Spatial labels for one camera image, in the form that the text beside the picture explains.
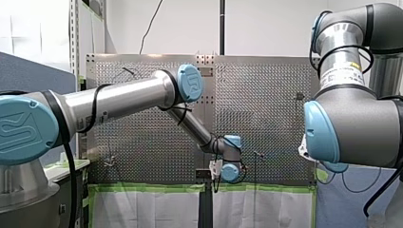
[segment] blue joint cover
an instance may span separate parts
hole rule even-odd
[[[326,111],[316,101],[305,103],[305,137],[308,154],[319,161],[338,163],[337,135]]]
[[[242,147],[242,144],[241,144],[241,142],[240,142],[240,136],[237,136],[237,135],[225,135],[224,136],[224,138],[226,139],[226,140],[224,140],[224,142],[227,144],[227,145],[231,145],[231,146],[237,146],[238,148],[241,148]]]
[[[31,162],[57,141],[59,125],[45,105],[20,96],[0,96],[0,165]]]
[[[178,69],[178,89],[186,103],[196,102],[204,91],[201,73],[193,65],[181,65]]]
[[[240,136],[225,135],[224,138],[226,139],[224,140],[225,144],[230,145],[232,147],[234,147],[235,145],[237,148],[241,148],[242,144],[240,142]],[[225,181],[228,182],[235,181],[239,176],[240,176],[240,170],[233,163],[227,163],[221,169],[221,177]]]
[[[225,164],[221,169],[221,177],[223,180],[232,182],[235,181],[240,176],[240,171],[232,163]]]
[[[344,173],[349,168],[346,163],[330,163],[328,161],[323,162],[323,165],[334,173]]]

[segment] industrial robot arm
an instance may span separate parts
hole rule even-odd
[[[179,120],[184,110],[176,105],[197,101],[202,95],[203,81],[198,69],[182,65],[178,70],[157,70],[150,78],[120,85],[101,85],[95,89],[60,95],[52,91],[20,96],[0,96],[0,219],[5,227],[23,227],[20,218],[41,203],[58,211],[59,187],[48,183],[39,158],[51,148],[68,142],[75,133],[87,132],[93,125],[122,118],[157,106]],[[187,113],[181,126],[204,152],[219,153],[229,160],[225,180],[238,177],[240,144],[214,140],[199,121]],[[211,147],[217,143],[218,150]],[[76,198],[72,181],[72,198]],[[70,227],[75,222],[75,206],[71,206]],[[44,227],[38,217],[30,227]],[[48,227],[57,227],[58,220]]]
[[[183,65],[177,72],[157,70],[150,78],[67,95],[46,91],[1,96],[0,165],[31,162],[95,124],[153,106],[194,102],[202,91],[198,70]]]
[[[323,12],[312,36],[311,50],[321,56],[317,67],[320,91],[304,106],[308,154],[329,162],[330,167],[342,162],[396,168],[364,206],[366,216],[403,170],[403,101],[398,96],[403,70],[401,25],[401,8],[374,4]],[[371,57],[365,70],[360,49]],[[367,88],[363,72],[371,67]],[[401,227],[402,196],[400,182],[386,211],[385,227]]]

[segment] pegboard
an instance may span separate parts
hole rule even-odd
[[[245,181],[310,184],[312,163],[297,152],[316,76],[308,59],[217,56],[215,70],[215,130],[241,135]]]
[[[312,96],[315,77],[307,58],[88,55],[87,85],[141,79],[181,64],[197,66],[205,81],[202,98],[192,104],[193,113],[216,134],[242,137],[243,160],[249,167],[246,181],[313,181],[312,165],[297,153],[302,107]],[[87,144],[86,156],[93,161],[91,182],[194,183],[195,169],[208,167],[211,159],[158,108],[96,126]],[[257,161],[256,176],[255,151],[265,155],[264,161]]]

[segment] white cloth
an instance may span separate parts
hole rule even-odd
[[[313,195],[248,190],[214,195],[214,228],[311,228]]]

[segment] wire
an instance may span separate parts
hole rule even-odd
[[[321,20],[323,19],[323,17],[328,13],[332,13],[332,12],[325,10],[319,15],[319,17],[317,18],[317,21],[314,24],[313,31],[312,31],[312,33],[313,33],[312,41],[311,41],[311,46],[309,47],[309,62],[311,63],[312,68],[315,69],[316,71],[317,71],[317,67],[314,64],[314,60],[312,58],[312,53],[314,52],[314,46],[317,43],[317,28],[318,28]]]
[[[382,187],[380,187],[379,190],[377,190],[376,193],[367,201],[367,203],[365,203],[363,211],[366,217],[369,216],[368,209],[370,208],[370,206],[380,197],[380,195],[382,195],[385,192],[386,189],[388,189],[392,185],[392,183],[399,177],[402,171],[403,171],[403,165],[401,164],[399,168],[396,169],[396,171],[394,171],[391,177],[388,180],[386,180],[386,182],[382,185]]]
[[[367,52],[368,55],[370,56],[370,59],[369,59],[368,57],[366,57],[365,55],[363,55],[361,52],[359,52],[359,55],[360,55],[362,58],[364,58],[366,61],[368,61],[368,62],[370,63],[370,65],[363,71],[363,74],[365,74],[366,72],[368,72],[368,70],[371,69],[371,67],[372,67],[373,64],[374,64],[374,56],[373,56],[372,52],[371,52],[369,49],[367,49],[367,48],[365,48],[365,47],[363,47],[363,46],[359,46],[359,45],[350,45],[350,46],[335,47],[334,49],[331,49],[330,51],[328,51],[324,56],[322,56],[322,58],[321,58],[320,61],[319,61],[318,66],[317,66],[317,67],[315,66],[314,60],[313,60],[313,57],[312,57],[312,53],[314,52],[314,46],[315,46],[316,43],[317,43],[317,29],[318,29],[318,26],[319,26],[321,20],[322,20],[322,19],[324,18],[324,16],[326,16],[328,13],[332,13],[332,12],[331,12],[331,11],[328,11],[328,10],[323,11],[323,12],[318,16],[317,21],[315,22],[315,25],[314,25],[314,27],[313,27],[313,36],[312,36],[311,46],[310,46],[310,49],[309,49],[309,62],[310,62],[310,64],[311,64],[312,68],[317,71],[317,76],[320,78],[320,68],[321,68],[321,66],[322,66],[322,64],[323,64],[323,62],[324,62],[324,60],[325,60],[327,57],[329,57],[331,54],[333,54],[334,52],[336,52],[337,50],[342,49],[342,48],[358,48],[358,49],[363,49],[363,50],[364,50],[365,52]]]
[[[336,51],[338,51],[340,49],[343,49],[343,48],[358,48],[358,49],[362,49],[365,52],[367,52],[368,55],[370,56],[370,64],[368,65],[368,67],[364,71],[362,71],[362,73],[365,74],[366,72],[368,72],[368,70],[371,69],[371,67],[374,64],[374,55],[369,49],[367,49],[367,48],[365,48],[363,46],[360,46],[360,45],[345,45],[345,46],[335,47],[335,48],[329,50],[325,55],[322,56],[322,58],[320,59],[319,64],[317,65],[317,76],[319,78],[320,78],[320,68],[322,67],[323,62],[326,60],[326,58],[328,58],[331,54],[333,54]]]
[[[148,35],[148,32],[151,30],[152,23],[153,23],[153,21],[154,21],[154,19],[155,19],[155,16],[157,16],[158,10],[160,10],[160,6],[161,6],[162,3],[163,3],[163,0],[161,0],[160,3],[158,4],[158,7],[157,7],[157,9],[155,10],[154,15],[153,15],[152,18],[151,18],[151,21],[150,21],[150,24],[149,24],[149,26],[148,26],[148,29],[147,29],[147,31],[145,32],[145,35],[143,36],[142,46],[140,47],[140,54],[142,54],[142,52],[143,52],[145,37]]]
[[[240,154],[242,154],[242,151],[240,150],[240,148],[239,148],[238,146],[236,146],[236,145],[235,145],[233,142],[231,142],[230,140],[226,139],[226,138],[223,137],[223,136],[216,136],[216,135],[213,134],[213,133],[210,133],[210,134],[211,134],[213,137],[215,137],[215,140],[213,141],[213,146],[212,146],[212,147],[213,147],[213,153],[216,155],[215,162],[217,162],[217,160],[219,159],[219,139],[223,139],[224,141],[230,143],[233,147],[235,147],[235,148],[237,148],[237,149],[239,150]],[[229,161],[229,160],[225,160],[225,159],[222,159],[222,160],[223,160],[224,162],[239,162],[239,163],[240,163],[240,168],[241,168],[241,170],[243,171],[243,175],[242,175],[241,177],[238,177],[238,180],[237,180],[237,181],[228,182],[229,184],[237,184],[237,183],[241,183],[241,182],[243,182],[243,181],[245,180],[246,175],[247,175],[247,167],[246,167],[246,165],[243,163],[242,160],[239,160],[239,161]],[[217,184],[217,188],[216,188],[216,186],[215,186],[215,181],[213,180],[214,193],[217,193],[218,190],[219,190],[220,179],[221,179],[221,175],[219,176],[219,181],[218,181],[218,184]]]
[[[377,183],[377,181],[379,180],[379,177],[380,177],[380,173],[381,173],[381,172],[382,172],[382,168],[379,168],[378,173],[377,173],[376,178],[375,178],[375,180],[373,181],[373,183],[371,183],[368,187],[366,187],[366,188],[364,188],[364,189],[362,189],[362,190],[352,190],[351,188],[349,188],[349,187],[347,186],[347,184],[346,184],[345,179],[344,179],[344,173],[341,174],[341,178],[342,178],[342,180],[343,180],[344,187],[345,187],[349,192],[351,192],[351,193],[363,193],[363,192],[368,191],[370,188],[372,188],[372,187]]]
[[[89,131],[94,125],[95,121],[97,119],[97,102],[98,102],[98,93],[103,89],[104,87],[110,86],[110,84],[103,84],[99,85],[94,92],[94,100],[92,101],[92,111],[91,111],[91,119],[89,121],[89,125],[81,131],[77,131],[78,133],[86,133]]]
[[[70,144],[68,142],[63,144],[63,147],[66,150],[66,156],[68,160],[68,170],[70,172],[70,187],[71,187],[71,211],[70,211],[70,220],[69,220],[69,228],[75,227],[76,222],[76,214],[77,214],[77,176],[76,169],[74,164],[74,156],[71,151]]]
[[[0,91],[0,96],[2,96],[2,95],[23,95],[23,94],[27,94],[27,92],[20,91],[20,90]]]

